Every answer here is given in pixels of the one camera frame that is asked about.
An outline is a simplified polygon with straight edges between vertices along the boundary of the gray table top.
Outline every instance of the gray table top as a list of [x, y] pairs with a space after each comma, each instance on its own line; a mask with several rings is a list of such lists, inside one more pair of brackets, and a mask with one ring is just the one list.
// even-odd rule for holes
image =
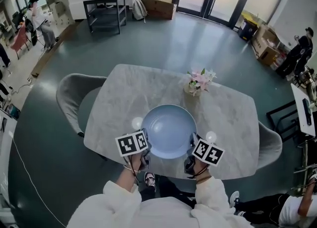
[[[117, 65], [101, 88], [91, 110], [84, 144], [87, 148], [124, 164], [115, 137], [132, 133], [132, 119], [154, 107], [174, 104], [185, 108], [196, 121], [198, 134], [213, 131], [215, 144], [225, 150], [210, 173], [220, 179], [251, 176], [259, 158], [259, 126], [254, 100], [238, 91], [213, 83], [209, 92], [191, 97], [183, 91], [186, 75], [134, 65]], [[149, 171], [175, 178], [184, 173], [186, 155], [161, 159], [151, 154]]]

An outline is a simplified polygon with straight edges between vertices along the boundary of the white ball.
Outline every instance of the white ball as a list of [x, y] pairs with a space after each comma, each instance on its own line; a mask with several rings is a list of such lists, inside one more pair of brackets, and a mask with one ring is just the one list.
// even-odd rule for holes
[[216, 140], [217, 140], [217, 135], [216, 135], [215, 132], [209, 131], [209, 132], [206, 134], [206, 141], [207, 141], [207, 142], [214, 143]]
[[132, 127], [135, 130], [139, 130], [141, 129], [141, 125], [142, 125], [143, 119], [141, 117], [135, 117], [132, 120]]

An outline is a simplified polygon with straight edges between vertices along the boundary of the blue bowl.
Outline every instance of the blue bowl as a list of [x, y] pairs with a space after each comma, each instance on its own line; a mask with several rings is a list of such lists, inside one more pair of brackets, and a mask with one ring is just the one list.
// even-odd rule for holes
[[151, 152], [164, 159], [183, 156], [190, 148], [192, 133], [197, 132], [191, 114], [176, 105], [153, 108], [143, 119], [141, 128], [147, 131]]

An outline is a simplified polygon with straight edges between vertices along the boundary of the black pants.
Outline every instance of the black pants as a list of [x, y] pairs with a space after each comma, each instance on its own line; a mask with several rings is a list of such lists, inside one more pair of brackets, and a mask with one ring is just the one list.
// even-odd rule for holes
[[[158, 178], [158, 188], [161, 197], [174, 197], [188, 206], [194, 208], [196, 205], [195, 200], [190, 200], [188, 197], [182, 195], [181, 191], [176, 187], [176, 185], [171, 182], [167, 177], [160, 176]], [[142, 196], [142, 202], [155, 198], [155, 189], [150, 186], [140, 192]]]
[[292, 73], [294, 70], [296, 63], [297, 63], [298, 56], [291, 56], [290, 53], [288, 53], [285, 61], [282, 63], [280, 67], [275, 71], [277, 74], [279, 74], [282, 77], [285, 77]]
[[3, 84], [0, 83], [0, 90], [5, 94], [5, 95], [8, 95], [9, 92], [6, 90], [6, 88], [4, 87]]
[[[240, 202], [235, 208], [238, 211], [245, 211], [243, 217], [253, 224], [277, 225], [279, 214], [288, 197], [288, 194], [275, 194], [250, 202]], [[263, 213], [255, 214], [254, 212], [257, 211], [263, 211]]]
[[10, 62], [10, 59], [8, 58], [8, 55], [6, 54], [6, 51], [4, 50], [2, 44], [0, 44], [0, 57], [1, 57], [1, 59], [2, 59], [2, 61], [3, 61], [3, 63], [4, 63], [4, 65], [5, 65], [6, 67], [8, 67], [9, 62]]

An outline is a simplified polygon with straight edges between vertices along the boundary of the white sweatshirt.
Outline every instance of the white sweatshirt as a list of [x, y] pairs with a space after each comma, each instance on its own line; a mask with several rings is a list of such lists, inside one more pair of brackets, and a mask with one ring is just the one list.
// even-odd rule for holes
[[233, 215], [220, 179], [198, 184], [194, 209], [173, 198], [141, 202], [138, 187], [131, 192], [108, 181], [104, 193], [83, 201], [68, 228], [253, 228], [244, 217]]

